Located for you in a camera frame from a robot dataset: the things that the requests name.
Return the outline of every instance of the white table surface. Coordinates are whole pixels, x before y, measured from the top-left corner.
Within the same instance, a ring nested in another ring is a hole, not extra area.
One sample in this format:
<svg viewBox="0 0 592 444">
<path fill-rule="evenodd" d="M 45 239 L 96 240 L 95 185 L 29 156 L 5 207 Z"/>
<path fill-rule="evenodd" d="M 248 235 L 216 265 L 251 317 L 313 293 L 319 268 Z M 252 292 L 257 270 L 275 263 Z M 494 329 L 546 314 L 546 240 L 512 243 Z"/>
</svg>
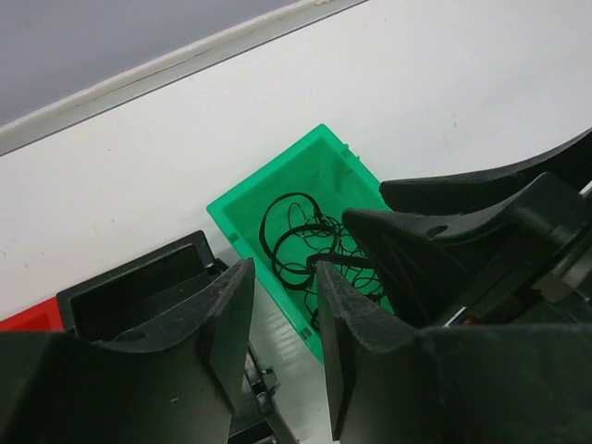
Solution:
<svg viewBox="0 0 592 444">
<path fill-rule="evenodd" d="M 327 123 L 379 179 L 494 167 L 592 125 L 592 2 L 370 0 L 0 158 L 0 318 L 203 229 L 205 206 Z M 322 367 L 257 291 L 253 346 L 302 442 Z"/>
</svg>

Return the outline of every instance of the red object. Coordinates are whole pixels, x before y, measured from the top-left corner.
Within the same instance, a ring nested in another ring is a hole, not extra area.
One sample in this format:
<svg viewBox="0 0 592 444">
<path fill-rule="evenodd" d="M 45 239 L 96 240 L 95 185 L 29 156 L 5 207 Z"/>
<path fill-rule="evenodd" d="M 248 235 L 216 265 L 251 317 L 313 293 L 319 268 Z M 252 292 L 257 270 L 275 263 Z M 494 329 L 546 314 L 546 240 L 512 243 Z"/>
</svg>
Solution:
<svg viewBox="0 0 592 444">
<path fill-rule="evenodd" d="M 0 331 L 47 331 L 64 330 L 57 298 L 48 299 L 31 308 L 0 321 Z"/>
</svg>

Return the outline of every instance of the white baseboard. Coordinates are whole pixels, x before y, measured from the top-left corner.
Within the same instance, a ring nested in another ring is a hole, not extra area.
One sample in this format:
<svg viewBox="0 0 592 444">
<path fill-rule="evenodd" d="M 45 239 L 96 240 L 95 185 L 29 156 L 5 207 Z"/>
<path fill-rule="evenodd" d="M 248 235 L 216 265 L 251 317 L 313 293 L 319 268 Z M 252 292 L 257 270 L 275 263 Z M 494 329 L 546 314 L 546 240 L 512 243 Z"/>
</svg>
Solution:
<svg viewBox="0 0 592 444">
<path fill-rule="evenodd" d="M 367 0 L 302 0 L 102 81 L 0 128 L 0 156 Z"/>
</svg>

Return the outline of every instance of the gray wall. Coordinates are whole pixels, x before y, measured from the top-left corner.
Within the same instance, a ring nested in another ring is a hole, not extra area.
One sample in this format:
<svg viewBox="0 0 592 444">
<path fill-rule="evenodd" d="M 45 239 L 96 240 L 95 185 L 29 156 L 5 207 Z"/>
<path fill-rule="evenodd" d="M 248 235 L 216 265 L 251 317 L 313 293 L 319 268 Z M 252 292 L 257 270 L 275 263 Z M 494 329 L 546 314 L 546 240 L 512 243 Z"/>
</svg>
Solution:
<svg viewBox="0 0 592 444">
<path fill-rule="evenodd" d="M 297 0 L 2 0 L 0 127 Z"/>
</svg>

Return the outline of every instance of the green plastic bin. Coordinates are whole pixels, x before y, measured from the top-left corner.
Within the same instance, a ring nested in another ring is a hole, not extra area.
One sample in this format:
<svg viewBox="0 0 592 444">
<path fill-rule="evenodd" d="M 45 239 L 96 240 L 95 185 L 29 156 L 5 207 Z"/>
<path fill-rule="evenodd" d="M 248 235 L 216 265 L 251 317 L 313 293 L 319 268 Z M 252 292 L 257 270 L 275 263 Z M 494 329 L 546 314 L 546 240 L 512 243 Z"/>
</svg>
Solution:
<svg viewBox="0 0 592 444">
<path fill-rule="evenodd" d="M 261 248 L 258 237 L 261 219 L 278 196 L 292 191 L 311 194 L 324 213 L 339 220 L 343 210 L 349 207 L 386 209 L 378 185 L 378 180 L 348 145 L 328 127 L 319 125 L 207 207 L 240 257 L 254 258 L 257 278 L 321 362 L 321 340 L 310 325 L 302 295 L 284 289 L 273 275 L 269 259 Z M 286 230 L 284 211 L 280 208 L 270 213 L 266 224 L 270 245 Z M 298 251 L 297 245 L 288 246 L 288 249 L 295 256 L 309 254 Z"/>
</svg>

